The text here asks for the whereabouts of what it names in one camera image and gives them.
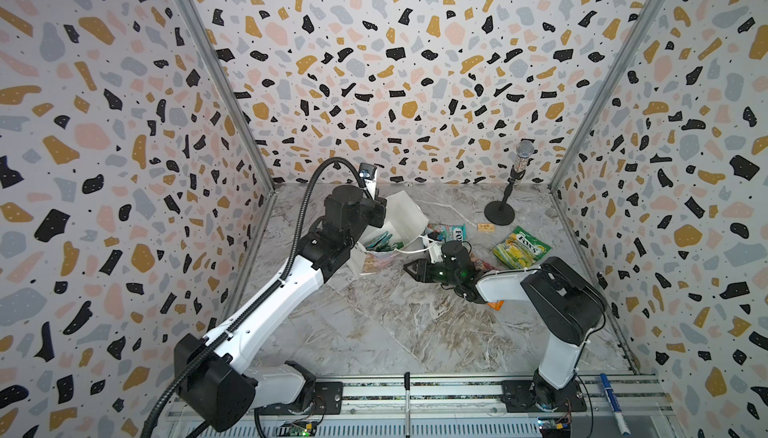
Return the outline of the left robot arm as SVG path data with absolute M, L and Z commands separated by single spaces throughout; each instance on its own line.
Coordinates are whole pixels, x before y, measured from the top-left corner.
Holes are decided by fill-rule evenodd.
M 317 378 L 298 363 L 247 370 L 282 322 L 347 263 L 363 232 L 386 218 L 384 198 L 352 185 L 336 187 L 324 207 L 295 257 L 265 287 L 204 337 L 188 334 L 175 346 L 172 391 L 202 419 L 198 433 L 226 431 L 255 408 L 282 405 L 304 414 L 315 407 Z

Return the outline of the orange snack packet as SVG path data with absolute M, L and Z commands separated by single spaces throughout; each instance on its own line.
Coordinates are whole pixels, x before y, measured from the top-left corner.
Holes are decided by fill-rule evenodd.
M 488 272 L 496 272 L 497 271 L 497 269 L 495 267 L 493 267 L 491 264 L 489 264 L 489 263 L 487 263 L 487 262 L 485 262 L 483 260 L 476 261 L 474 263 L 474 265 L 475 265 L 476 270 L 478 271 L 478 277 L 481 277 L 482 275 L 484 275 L 484 274 L 486 274 Z M 489 307 L 491 307 L 492 309 L 494 309 L 496 311 L 499 311 L 502 308 L 503 304 L 504 304 L 503 300 L 489 301 L 487 299 L 484 299 L 484 301 L 488 304 Z

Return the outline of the white paper bag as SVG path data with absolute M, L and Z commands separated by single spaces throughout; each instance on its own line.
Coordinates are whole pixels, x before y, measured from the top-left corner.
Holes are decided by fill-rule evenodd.
M 400 268 L 407 262 L 435 255 L 437 241 L 427 236 L 428 218 L 405 191 L 386 198 L 386 218 L 382 228 L 368 227 L 353 248 L 348 268 L 356 276 L 370 276 L 390 268 Z M 377 236 L 391 232 L 403 241 L 404 247 L 388 253 L 370 252 L 364 244 Z

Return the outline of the teal Fox's candy packet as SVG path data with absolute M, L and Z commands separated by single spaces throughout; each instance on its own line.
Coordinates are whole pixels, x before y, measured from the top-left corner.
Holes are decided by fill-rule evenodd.
M 433 241 L 442 243 L 450 241 L 465 242 L 467 240 L 464 225 L 429 224 L 426 236 Z

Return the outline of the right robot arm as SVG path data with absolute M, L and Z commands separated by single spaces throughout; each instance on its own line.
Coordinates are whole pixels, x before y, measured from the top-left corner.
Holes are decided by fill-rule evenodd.
M 450 241 L 439 253 L 405 264 L 403 271 L 469 303 L 531 304 L 549 332 L 547 346 L 531 379 L 502 383 L 501 401 L 509 413 L 587 409 L 576 368 L 591 334 L 605 325 L 606 301 L 566 262 L 550 257 L 530 268 L 482 271 L 464 243 Z

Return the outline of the green yellow Fox's candy packet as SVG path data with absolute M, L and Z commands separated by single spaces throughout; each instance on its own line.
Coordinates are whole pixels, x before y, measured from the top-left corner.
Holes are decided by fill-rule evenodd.
M 550 245 L 517 226 L 502 243 L 492 249 L 492 254 L 505 267 L 521 270 L 531 268 L 550 250 Z

